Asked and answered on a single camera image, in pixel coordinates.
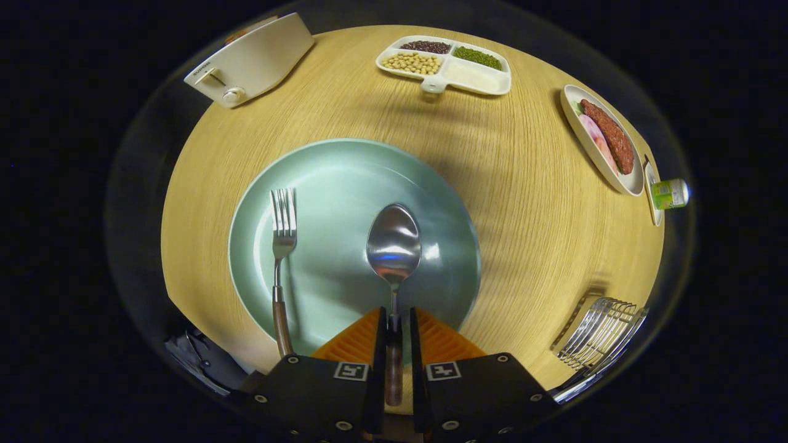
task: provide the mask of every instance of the toaster knob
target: toaster knob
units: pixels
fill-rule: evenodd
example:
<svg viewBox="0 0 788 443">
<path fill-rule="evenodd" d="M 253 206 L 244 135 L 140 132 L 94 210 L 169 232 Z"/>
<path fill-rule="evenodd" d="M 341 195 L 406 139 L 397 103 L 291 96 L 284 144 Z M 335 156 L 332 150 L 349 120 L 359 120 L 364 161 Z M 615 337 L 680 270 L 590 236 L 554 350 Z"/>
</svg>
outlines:
<svg viewBox="0 0 788 443">
<path fill-rule="evenodd" d="M 225 100 L 226 103 L 232 105 L 240 103 L 243 100 L 243 90 L 239 87 L 231 87 L 225 92 L 222 99 Z"/>
</svg>

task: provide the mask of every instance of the cutlery holder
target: cutlery holder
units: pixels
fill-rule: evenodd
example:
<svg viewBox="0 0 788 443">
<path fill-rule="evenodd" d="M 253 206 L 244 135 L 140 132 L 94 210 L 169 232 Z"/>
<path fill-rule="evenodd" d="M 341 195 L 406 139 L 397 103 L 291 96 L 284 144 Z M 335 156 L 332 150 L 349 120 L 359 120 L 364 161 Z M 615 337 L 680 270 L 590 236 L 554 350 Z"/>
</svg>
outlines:
<svg viewBox="0 0 788 443">
<path fill-rule="evenodd" d="M 595 374 L 613 363 L 645 320 L 646 309 L 590 292 L 553 343 L 556 356 L 574 370 Z"/>
</svg>

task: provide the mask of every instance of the light green plate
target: light green plate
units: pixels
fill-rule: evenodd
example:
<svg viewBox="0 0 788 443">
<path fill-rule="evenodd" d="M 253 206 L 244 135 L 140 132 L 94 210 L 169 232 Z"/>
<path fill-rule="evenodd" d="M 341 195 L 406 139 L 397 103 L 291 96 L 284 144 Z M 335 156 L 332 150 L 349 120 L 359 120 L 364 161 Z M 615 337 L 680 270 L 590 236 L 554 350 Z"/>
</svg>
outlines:
<svg viewBox="0 0 788 443">
<path fill-rule="evenodd" d="M 422 261 L 400 289 L 403 320 L 417 305 L 460 327 L 481 279 L 478 239 L 463 202 L 432 168 L 405 151 L 370 140 L 336 139 L 276 160 L 236 208 L 229 237 L 232 282 L 270 337 L 275 335 L 269 190 L 287 187 L 295 188 L 298 244 L 283 263 L 282 286 L 296 353 L 311 355 L 376 307 L 390 310 L 389 286 L 366 260 L 372 222 L 390 203 L 411 210 L 422 236 Z M 409 362 L 407 337 L 405 344 Z"/>
</svg>

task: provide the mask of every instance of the white toaster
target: white toaster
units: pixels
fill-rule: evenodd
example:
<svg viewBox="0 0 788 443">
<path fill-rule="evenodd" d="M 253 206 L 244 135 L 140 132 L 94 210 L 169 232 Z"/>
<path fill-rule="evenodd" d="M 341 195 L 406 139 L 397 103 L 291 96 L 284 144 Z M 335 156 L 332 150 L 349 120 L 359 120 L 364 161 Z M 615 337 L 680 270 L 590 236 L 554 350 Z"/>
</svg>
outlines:
<svg viewBox="0 0 788 443">
<path fill-rule="evenodd" d="M 228 37 L 184 82 L 232 108 L 278 85 L 313 44 L 298 13 L 271 17 Z"/>
</svg>

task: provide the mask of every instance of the red bean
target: red bean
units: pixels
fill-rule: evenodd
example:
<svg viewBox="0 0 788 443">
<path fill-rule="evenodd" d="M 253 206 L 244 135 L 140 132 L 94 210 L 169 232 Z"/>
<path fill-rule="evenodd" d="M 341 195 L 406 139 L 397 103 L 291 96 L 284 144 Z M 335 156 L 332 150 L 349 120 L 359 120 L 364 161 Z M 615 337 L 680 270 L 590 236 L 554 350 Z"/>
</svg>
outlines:
<svg viewBox="0 0 788 443">
<path fill-rule="evenodd" d="M 400 47 L 400 49 L 423 50 L 425 52 L 431 52 L 433 54 L 446 54 L 448 52 L 449 47 L 450 46 L 446 43 L 417 40 L 415 42 L 405 43 Z"/>
</svg>

